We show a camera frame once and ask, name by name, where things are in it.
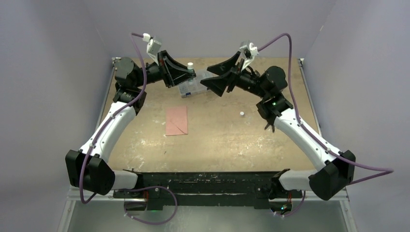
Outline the green white glue stick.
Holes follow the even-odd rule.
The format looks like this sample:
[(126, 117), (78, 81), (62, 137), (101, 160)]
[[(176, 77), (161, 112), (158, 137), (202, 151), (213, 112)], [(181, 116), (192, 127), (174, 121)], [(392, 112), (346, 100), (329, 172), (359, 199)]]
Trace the green white glue stick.
[(188, 69), (188, 71), (190, 71), (190, 79), (188, 81), (192, 82), (193, 79), (196, 77), (193, 62), (188, 62), (187, 63), (187, 69)]

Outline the pink envelope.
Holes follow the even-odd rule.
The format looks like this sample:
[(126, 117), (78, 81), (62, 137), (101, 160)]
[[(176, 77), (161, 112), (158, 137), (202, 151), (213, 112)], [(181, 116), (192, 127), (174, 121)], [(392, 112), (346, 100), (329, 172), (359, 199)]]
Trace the pink envelope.
[(187, 135), (188, 112), (187, 106), (170, 107), (165, 112), (165, 135)]

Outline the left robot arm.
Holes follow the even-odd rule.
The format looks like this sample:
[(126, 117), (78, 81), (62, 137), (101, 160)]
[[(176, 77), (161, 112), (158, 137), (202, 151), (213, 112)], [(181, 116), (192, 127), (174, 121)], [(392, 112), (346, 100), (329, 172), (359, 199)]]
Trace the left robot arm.
[(106, 117), (84, 145), (69, 150), (65, 157), (71, 186), (100, 195), (117, 189), (125, 189), (133, 198), (144, 193), (144, 184), (137, 180), (137, 173), (109, 167), (111, 152), (142, 109), (148, 84), (163, 81), (166, 87), (174, 87), (196, 77), (192, 62), (181, 64), (165, 50), (154, 57), (156, 61), (141, 66), (129, 57), (114, 61), (116, 92)]

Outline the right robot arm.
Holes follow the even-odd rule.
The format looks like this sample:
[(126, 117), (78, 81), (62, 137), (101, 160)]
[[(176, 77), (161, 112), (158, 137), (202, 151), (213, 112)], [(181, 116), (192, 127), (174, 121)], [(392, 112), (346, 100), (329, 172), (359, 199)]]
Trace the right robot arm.
[(207, 67), (215, 76), (200, 83), (220, 97), (235, 87), (260, 97), (256, 106), (267, 126), (286, 134), (313, 164), (311, 171), (287, 169), (276, 175), (271, 184), (276, 196), (282, 197), (290, 190), (308, 190), (322, 200), (331, 199), (352, 183), (356, 156), (331, 145), (299, 116), (296, 105), (282, 93), (288, 83), (281, 67), (270, 66), (260, 74), (246, 67), (245, 62), (237, 52), (228, 60)]

